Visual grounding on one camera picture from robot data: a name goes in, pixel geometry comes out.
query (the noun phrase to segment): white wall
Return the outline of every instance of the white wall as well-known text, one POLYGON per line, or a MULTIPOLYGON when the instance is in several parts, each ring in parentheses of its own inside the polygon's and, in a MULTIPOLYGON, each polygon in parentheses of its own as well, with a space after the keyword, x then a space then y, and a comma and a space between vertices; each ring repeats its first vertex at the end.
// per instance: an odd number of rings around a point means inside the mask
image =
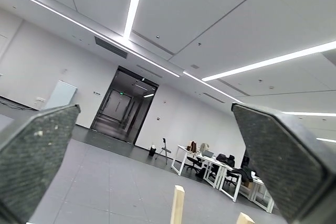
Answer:
POLYGON ((172 151, 169 157, 174 157, 178 144, 187 145, 189 141, 196 141, 198 146, 208 143, 209 150, 215 154, 234 155, 236 167, 240 166, 245 152, 233 117, 167 85, 158 88, 136 145, 149 148, 154 143, 159 150, 163 137, 172 151))
POLYGON ((21 18, 0 9, 0 60, 21 22, 21 18))
POLYGON ((81 107, 77 124, 90 127, 117 67, 24 21, 2 55, 0 96, 41 109, 44 104, 36 98, 48 100, 62 80, 78 88, 73 99, 81 107))

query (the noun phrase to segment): whiteboard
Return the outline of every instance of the whiteboard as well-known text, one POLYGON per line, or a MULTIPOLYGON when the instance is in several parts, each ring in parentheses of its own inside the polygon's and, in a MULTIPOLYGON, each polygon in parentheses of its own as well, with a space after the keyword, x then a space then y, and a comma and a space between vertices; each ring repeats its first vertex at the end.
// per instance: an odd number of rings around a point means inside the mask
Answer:
POLYGON ((58 81, 44 109, 55 108, 70 104, 77 88, 62 81, 58 81))

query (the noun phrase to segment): ceiling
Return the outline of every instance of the ceiling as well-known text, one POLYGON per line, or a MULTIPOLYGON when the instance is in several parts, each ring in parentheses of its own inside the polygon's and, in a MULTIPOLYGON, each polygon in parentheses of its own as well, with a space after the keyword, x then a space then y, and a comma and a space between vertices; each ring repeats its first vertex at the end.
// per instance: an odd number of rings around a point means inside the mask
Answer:
MULTIPOLYGON (((128 43, 122 42, 122 35, 130 0, 38 1, 134 53, 123 59, 96 46, 91 32, 29 0, 0 0, 0 8, 225 113, 230 113, 230 98, 183 75, 182 71, 203 78, 336 40, 334 0, 140 0, 128 43), (181 77, 177 79, 136 53, 181 77)), ((335 113, 333 62, 336 62, 333 51, 314 54, 208 84, 243 102, 286 111, 335 113)), ((300 120, 319 137, 336 139, 333 119, 300 120)))
POLYGON ((142 98, 144 95, 153 94, 155 87, 148 85, 124 72, 117 71, 112 82, 113 89, 132 97, 142 98))

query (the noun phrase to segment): black bag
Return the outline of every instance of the black bag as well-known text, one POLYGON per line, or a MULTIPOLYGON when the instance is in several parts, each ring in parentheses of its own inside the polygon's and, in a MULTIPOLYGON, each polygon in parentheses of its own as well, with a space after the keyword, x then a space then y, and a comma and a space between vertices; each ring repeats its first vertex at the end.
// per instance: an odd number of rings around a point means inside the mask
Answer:
POLYGON ((203 178, 205 174, 205 168, 202 168, 198 173, 196 173, 196 177, 203 178))
POLYGON ((220 154, 216 157, 216 160, 219 161, 219 162, 221 162, 221 163, 226 163, 226 161, 227 161, 227 157, 226 157, 224 154, 220 153, 220 154))

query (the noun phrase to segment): laptop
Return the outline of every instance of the laptop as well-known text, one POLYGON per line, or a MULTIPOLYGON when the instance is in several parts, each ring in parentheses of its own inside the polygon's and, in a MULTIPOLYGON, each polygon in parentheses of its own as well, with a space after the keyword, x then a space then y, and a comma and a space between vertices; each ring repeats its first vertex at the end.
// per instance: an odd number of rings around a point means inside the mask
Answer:
POLYGON ((204 152, 202 153, 202 155, 205 156, 205 157, 212 158, 213 155, 214 155, 214 153, 213 153, 213 152, 210 152, 210 151, 204 151, 204 152))

